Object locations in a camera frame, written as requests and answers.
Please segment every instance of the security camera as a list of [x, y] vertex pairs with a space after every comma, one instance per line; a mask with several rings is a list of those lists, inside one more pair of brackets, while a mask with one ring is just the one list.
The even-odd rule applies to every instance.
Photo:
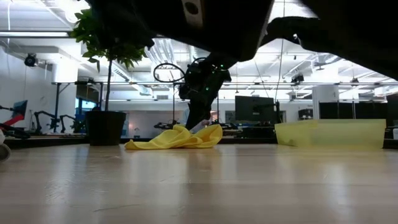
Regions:
[[35, 53], [29, 53], [25, 58], [25, 65], [28, 67], [36, 67], [39, 65], [39, 60]]

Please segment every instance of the plant stem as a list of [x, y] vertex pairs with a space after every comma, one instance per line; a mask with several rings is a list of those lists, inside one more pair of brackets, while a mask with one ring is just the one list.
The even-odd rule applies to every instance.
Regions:
[[109, 57], [108, 82], [106, 85], [105, 111], [109, 110], [109, 94], [111, 93], [112, 57]]

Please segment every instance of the black plant pot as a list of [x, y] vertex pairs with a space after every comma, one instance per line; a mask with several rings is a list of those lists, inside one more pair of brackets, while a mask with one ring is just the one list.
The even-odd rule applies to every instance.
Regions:
[[87, 111], [87, 135], [91, 146], [115, 146], [120, 143], [126, 114], [115, 111]]

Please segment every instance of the wheel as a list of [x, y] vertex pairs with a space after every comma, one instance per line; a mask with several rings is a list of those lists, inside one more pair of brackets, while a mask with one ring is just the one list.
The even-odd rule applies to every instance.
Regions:
[[0, 162], [8, 160], [11, 156], [11, 149], [6, 144], [0, 144]]

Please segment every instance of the ceiling light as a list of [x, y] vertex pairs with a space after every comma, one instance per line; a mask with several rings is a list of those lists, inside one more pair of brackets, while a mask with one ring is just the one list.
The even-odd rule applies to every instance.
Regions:
[[69, 37], [68, 32], [0, 31], [0, 37]]

